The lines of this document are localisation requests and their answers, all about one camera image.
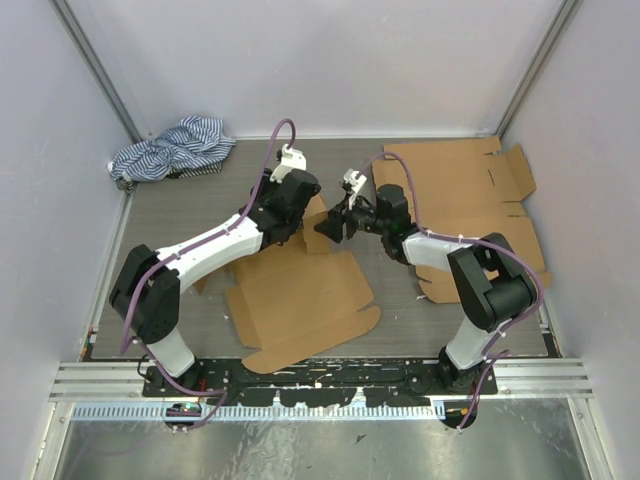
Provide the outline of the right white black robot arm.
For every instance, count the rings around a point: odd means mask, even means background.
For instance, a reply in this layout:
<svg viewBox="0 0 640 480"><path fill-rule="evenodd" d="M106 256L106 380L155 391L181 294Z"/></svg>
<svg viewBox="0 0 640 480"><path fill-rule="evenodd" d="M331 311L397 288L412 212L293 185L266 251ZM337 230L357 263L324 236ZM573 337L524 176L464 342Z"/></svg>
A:
<svg viewBox="0 0 640 480"><path fill-rule="evenodd" d="M452 275L464 318L438 354L436 378L451 394L466 392L491 346L512 324L539 308L541 285L535 273L516 258L500 233L474 239L421 229L398 185L380 187L374 202L348 185L344 189L344 199L315 226L316 232L335 243L360 231L376 234L392 260Z"/></svg>

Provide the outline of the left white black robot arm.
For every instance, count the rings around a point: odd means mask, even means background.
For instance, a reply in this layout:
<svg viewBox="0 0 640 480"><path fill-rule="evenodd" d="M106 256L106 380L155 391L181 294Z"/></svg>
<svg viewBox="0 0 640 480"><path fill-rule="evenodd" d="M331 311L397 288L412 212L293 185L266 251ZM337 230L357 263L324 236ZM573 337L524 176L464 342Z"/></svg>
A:
<svg viewBox="0 0 640 480"><path fill-rule="evenodd" d="M124 333L134 333L148 349L178 396L194 394L201 383L196 357L178 329L181 295L219 268L287 242L321 190L305 170L293 169L280 180L270 174L263 172L250 202L221 225L171 247L134 247L112 287L109 304L124 320Z"/></svg>

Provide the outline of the brown cardboard box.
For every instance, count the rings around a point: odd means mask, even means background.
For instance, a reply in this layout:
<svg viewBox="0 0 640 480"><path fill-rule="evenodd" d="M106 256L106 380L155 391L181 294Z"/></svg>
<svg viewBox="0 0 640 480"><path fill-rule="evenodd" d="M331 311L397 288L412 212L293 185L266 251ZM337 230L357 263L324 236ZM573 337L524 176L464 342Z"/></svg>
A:
<svg viewBox="0 0 640 480"><path fill-rule="evenodd" d="M314 227L328 209L314 196L302 228L281 246L225 266L234 279L225 296L241 343L242 364L270 374L371 331L381 309L356 257L333 253Z"/></svg>

